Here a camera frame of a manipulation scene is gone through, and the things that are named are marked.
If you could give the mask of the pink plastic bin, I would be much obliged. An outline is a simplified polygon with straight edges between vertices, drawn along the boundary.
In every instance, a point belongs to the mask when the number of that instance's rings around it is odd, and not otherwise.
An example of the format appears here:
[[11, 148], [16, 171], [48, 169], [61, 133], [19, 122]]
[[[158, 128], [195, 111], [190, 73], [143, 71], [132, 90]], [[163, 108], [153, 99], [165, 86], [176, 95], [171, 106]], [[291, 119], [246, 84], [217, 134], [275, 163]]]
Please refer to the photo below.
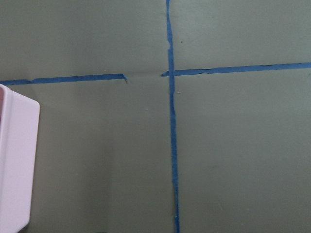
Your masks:
[[17, 233], [30, 220], [40, 105], [0, 86], [0, 231]]

